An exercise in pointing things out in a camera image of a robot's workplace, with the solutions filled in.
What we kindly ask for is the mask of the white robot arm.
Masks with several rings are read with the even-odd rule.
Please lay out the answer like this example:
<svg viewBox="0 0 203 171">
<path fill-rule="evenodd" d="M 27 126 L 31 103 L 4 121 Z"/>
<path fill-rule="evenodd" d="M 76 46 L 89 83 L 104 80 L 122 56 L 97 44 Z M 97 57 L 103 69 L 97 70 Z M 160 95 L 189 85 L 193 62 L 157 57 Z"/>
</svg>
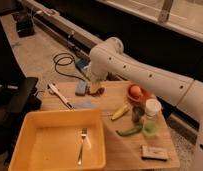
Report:
<svg viewBox="0 0 203 171">
<path fill-rule="evenodd" d="M 203 171 L 203 82 L 138 62 L 123 53 L 116 37 L 91 48 L 88 68 L 92 82 L 103 81 L 108 73 L 122 76 L 154 93 L 199 122 L 199 131 L 189 171 Z"/>
</svg>

